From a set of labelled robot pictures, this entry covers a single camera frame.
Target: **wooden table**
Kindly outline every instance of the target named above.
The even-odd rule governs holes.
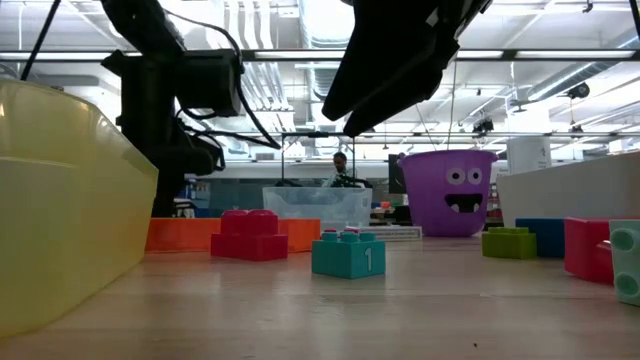
[[[477,240],[390,243],[387,275],[355,281],[309,261],[147,256],[0,359],[640,359],[640,308],[560,261],[483,258]]]

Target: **orange block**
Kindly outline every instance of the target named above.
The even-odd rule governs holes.
[[[319,219],[280,219],[279,233],[289,235],[289,252],[311,251],[311,243],[321,236]]]
[[[220,219],[154,218],[147,233],[147,253],[209,251]]]

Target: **teal lego brick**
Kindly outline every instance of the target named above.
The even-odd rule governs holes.
[[[640,306],[640,220],[612,220],[609,229],[616,297]]]
[[[382,275],[386,271],[386,245],[374,234],[331,233],[314,241],[311,248],[311,271],[314,274],[359,279]]]
[[[489,228],[482,233],[482,255],[504,259],[531,259],[537,255],[536,235],[527,228]]]

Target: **toy block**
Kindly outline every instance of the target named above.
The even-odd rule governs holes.
[[[640,220],[612,220],[610,229],[616,297],[640,306]]]
[[[516,219],[516,227],[536,235],[538,257],[564,258],[564,219]]]
[[[209,251],[220,219],[154,218],[147,233],[147,253]]]
[[[321,240],[313,242],[311,270],[345,279],[382,275],[386,271],[385,243],[370,233],[345,231],[338,237],[337,232],[324,232]]]
[[[482,255],[504,259],[536,257],[536,235],[526,228],[489,228],[482,233]]]
[[[608,219],[567,218],[564,269],[583,280],[613,285]]]
[[[289,252],[311,251],[311,243],[322,231],[320,219],[280,219],[279,233],[289,237]]]
[[[288,256],[288,237],[278,234],[270,210],[232,210],[222,215],[221,233],[211,235],[211,256],[270,261]]]

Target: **cartoon eye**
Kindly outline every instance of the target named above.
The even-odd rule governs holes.
[[[469,170],[469,176],[467,178],[473,185],[480,185],[480,183],[482,182],[482,170],[478,168]]]
[[[449,169],[447,171],[447,181],[451,185],[462,185],[464,183],[464,171],[459,168]]]

